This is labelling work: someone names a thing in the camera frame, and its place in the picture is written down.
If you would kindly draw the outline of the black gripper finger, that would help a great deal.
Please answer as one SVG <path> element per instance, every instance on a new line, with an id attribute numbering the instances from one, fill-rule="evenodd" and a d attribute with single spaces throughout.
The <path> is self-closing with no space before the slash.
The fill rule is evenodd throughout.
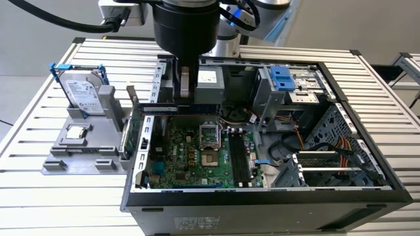
<path id="1" fill-rule="evenodd" d="M 174 101 L 176 104 L 195 103 L 199 75 L 199 57 L 174 61 Z"/>

